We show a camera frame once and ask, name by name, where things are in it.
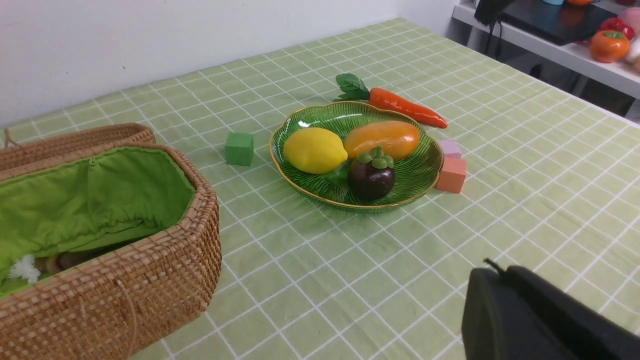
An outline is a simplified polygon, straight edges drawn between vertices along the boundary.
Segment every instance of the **plastic fruit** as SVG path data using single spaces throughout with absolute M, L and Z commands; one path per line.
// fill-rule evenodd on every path
M 624 58 L 629 47 L 629 40 L 621 32 L 605 30 L 593 35 L 589 52 L 595 61 L 612 63 Z
M 382 147 L 394 161 L 409 156 L 420 142 L 420 132 L 414 125 L 396 120 L 372 122 L 352 130 L 344 139 L 349 159 L 361 153 Z
M 640 8 L 627 8 L 618 15 L 618 18 L 640 34 Z
M 394 160 L 385 155 L 382 147 L 361 153 L 351 163 L 347 178 L 349 189 L 362 201 L 374 201 L 387 196 L 394 187 Z
M 340 137 L 320 127 L 293 133 L 285 141 L 282 154 L 298 170 L 315 175 L 335 170 L 347 160 Z
M 632 41 L 629 46 L 629 51 L 625 55 L 625 60 L 630 64 L 636 62 L 636 59 L 640 56 L 640 41 Z

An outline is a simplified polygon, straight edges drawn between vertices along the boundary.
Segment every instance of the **pink cube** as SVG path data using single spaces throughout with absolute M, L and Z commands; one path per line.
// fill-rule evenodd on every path
M 457 158 L 444 158 L 436 189 L 443 192 L 460 193 L 467 177 L 467 161 Z
M 438 143 L 444 152 L 444 156 L 448 158 L 460 159 L 462 157 L 462 150 L 460 145 L 453 140 L 439 140 Z

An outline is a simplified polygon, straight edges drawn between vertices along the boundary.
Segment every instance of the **leaf-shaped bowl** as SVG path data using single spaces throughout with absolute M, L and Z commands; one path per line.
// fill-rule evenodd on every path
M 418 147 L 405 159 L 395 163 L 396 182 L 391 192 L 380 200 L 364 203 L 348 189 L 346 177 L 350 162 L 334 172 L 313 175 L 293 167 L 283 155 L 289 136 L 305 127 L 321 127 L 344 139 L 349 132 L 371 122 L 398 120 L 415 126 L 420 133 Z M 302 194 L 336 208 L 357 213 L 376 213 L 409 204 L 435 186 L 444 160 L 442 148 L 416 121 L 394 111 L 379 110 L 364 102 L 341 101 L 326 106 L 300 109 L 284 120 L 271 135 L 271 159 L 282 177 Z

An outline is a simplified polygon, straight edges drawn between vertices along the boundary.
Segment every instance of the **green plaid tablecloth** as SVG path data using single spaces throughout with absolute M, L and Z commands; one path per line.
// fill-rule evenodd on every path
M 468 161 L 438 191 L 373 216 L 280 178 L 270 134 L 353 72 L 430 106 Z M 519 263 L 640 332 L 640 129 L 403 19 L 111 94 L 12 126 L 17 141 L 121 122 L 187 154 L 221 202 L 224 268 L 209 310 L 134 359 L 463 359 L 466 281 Z M 228 131 L 255 135 L 249 168 Z

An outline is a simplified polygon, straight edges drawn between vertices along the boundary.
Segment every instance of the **basket handle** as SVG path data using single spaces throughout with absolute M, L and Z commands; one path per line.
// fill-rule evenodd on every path
M 127 293 L 127 290 L 122 284 L 122 281 L 120 281 L 119 279 L 116 279 L 115 282 L 122 290 L 122 295 L 127 301 L 129 305 L 129 310 L 131 311 L 131 322 L 132 322 L 131 325 L 133 327 L 133 335 L 131 336 L 131 341 L 129 342 L 129 351 L 127 352 L 127 356 L 125 357 L 125 359 L 128 359 L 133 355 L 133 346 L 136 344 L 136 337 L 138 336 L 138 320 L 136 316 L 136 307 L 133 305 L 133 301 L 131 300 L 129 294 Z
M 20 144 L 18 144 L 17 142 L 13 141 L 13 139 L 11 138 L 11 134 L 9 133 L 9 128 L 6 127 L 4 129 L 4 148 L 5 149 L 9 148 L 9 144 L 11 144 L 13 146 L 20 146 Z

